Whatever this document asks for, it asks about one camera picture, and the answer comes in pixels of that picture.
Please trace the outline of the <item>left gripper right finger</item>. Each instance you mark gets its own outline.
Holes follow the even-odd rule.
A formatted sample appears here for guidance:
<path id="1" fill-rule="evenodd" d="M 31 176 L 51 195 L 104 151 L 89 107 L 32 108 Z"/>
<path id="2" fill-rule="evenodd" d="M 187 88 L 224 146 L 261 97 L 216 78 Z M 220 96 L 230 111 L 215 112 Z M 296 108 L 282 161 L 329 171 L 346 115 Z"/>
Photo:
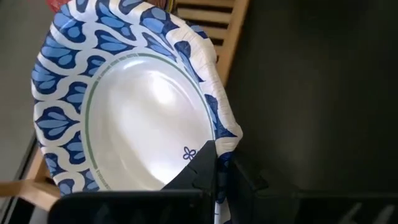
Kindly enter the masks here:
<path id="1" fill-rule="evenodd" d="M 293 223 L 296 191 L 280 172 L 242 155 L 233 156 L 228 173 L 233 223 Z"/>

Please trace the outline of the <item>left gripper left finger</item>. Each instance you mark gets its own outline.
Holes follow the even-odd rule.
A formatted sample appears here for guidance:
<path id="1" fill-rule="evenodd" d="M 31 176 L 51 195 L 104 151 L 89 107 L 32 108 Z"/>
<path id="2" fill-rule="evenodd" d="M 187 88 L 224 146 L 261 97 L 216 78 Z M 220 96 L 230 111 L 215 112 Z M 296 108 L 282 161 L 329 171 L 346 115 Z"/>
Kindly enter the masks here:
<path id="1" fill-rule="evenodd" d="M 184 159 L 189 163 L 163 190 L 200 189 L 212 190 L 216 180 L 216 146 L 207 141 L 198 151 L 184 147 Z"/>

